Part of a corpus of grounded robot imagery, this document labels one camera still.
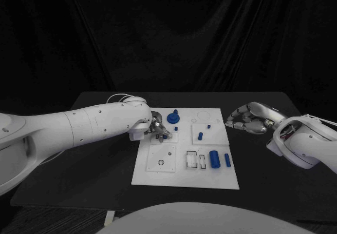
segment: black table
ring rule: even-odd
[[[105,103],[115,93],[82,93],[72,110]],[[220,108],[224,120],[250,101],[273,106],[288,116],[299,115],[281,92],[129,94],[145,98],[150,107]],[[337,221],[337,175],[328,167],[318,163],[307,170],[278,157],[265,147],[272,132],[256,136],[230,128],[226,131],[240,190],[131,185],[139,142],[122,134],[66,150],[39,166],[11,205],[135,211],[161,203],[207,202],[285,220]]]

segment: black curtain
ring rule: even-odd
[[[1,111],[62,111],[95,90],[282,91],[334,120],[335,4],[1,2]]]

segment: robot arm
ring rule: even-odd
[[[171,137],[141,97],[47,115],[0,114],[0,195],[54,153],[122,133],[141,140],[152,132]]]
[[[233,122],[239,116],[245,123]],[[309,169],[321,161],[337,173],[337,132],[319,120],[309,115],[288,118],[275,108],[250,102],[236,109],[224,124],[253,134],[275,130],[266,148],[296,166]]]

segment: robotic hand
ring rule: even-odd
[[[171,138],[163,117],[145,99],[129,96],[122,102],[39,116],[0,114],[0,195],[27,177],[57,152],[122,133],[129,140],[158,132]]]
[[[242,116],[242,122],[233,122]],[[314,116],[288,118],[275,108],[259,102],[239,107],[227,117],[227,127],[263,134],[273,130],[266,148],[283,156],[296,166],[309,169],[319,161],[337,173],[337,132]]]

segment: white board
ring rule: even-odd
[[[170,124],[167,115],[174,109],[180,121]],[[151,108],[151,111],[161,114],[163,125],[173,133],[173,138],[164,139],[160,143],[155,133],[144,136],[144,140],[139,141],[131,184],[239,189],[220,109]],[[210,166],[211,150],[219,153],[220,168]],[[224,154],[229,154],[230,167],[226,166]]]

